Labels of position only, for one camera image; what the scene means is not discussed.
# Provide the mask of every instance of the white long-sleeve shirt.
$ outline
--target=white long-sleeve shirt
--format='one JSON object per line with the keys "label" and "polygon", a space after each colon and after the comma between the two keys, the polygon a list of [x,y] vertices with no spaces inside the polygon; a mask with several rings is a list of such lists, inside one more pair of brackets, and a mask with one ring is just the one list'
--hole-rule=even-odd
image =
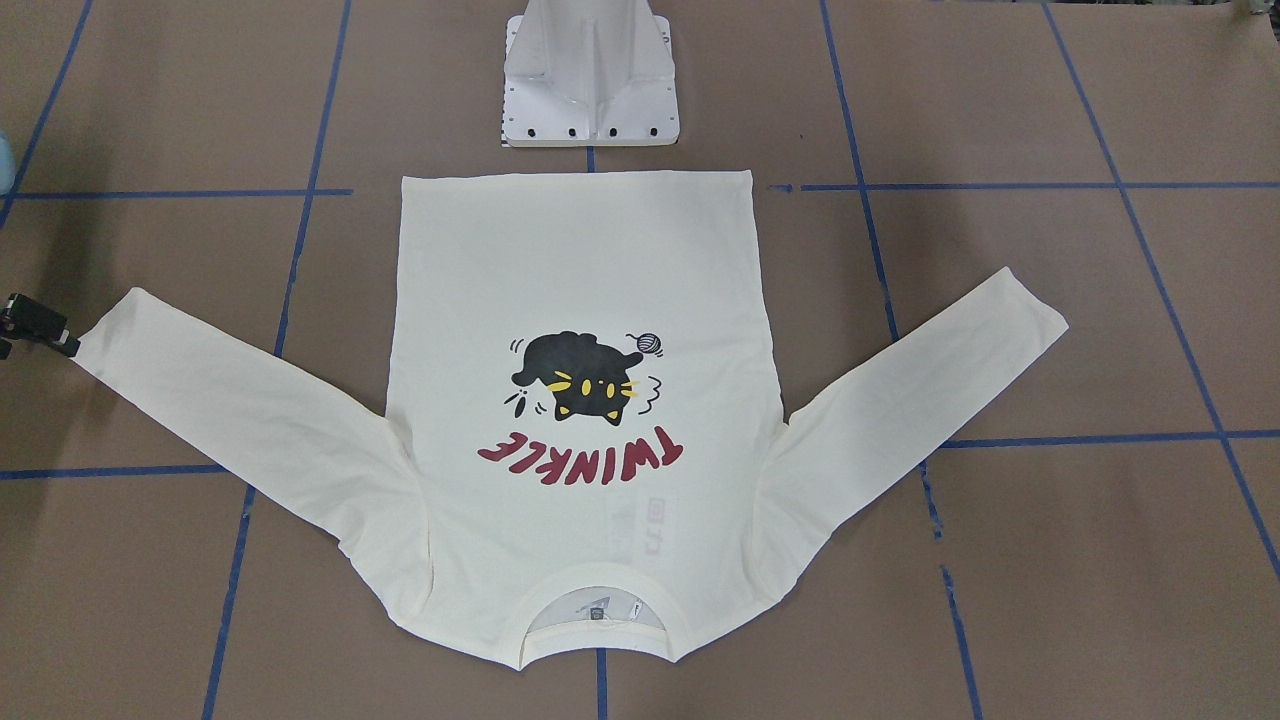
{"label": "white long-sleeve shirt", "polygon": [[1005,269],[783,423],[750,192],[406,178],[385,418],[138,288],[76,361],[337,537],[408,632],[516,669],[675,661],[1066,329]]}

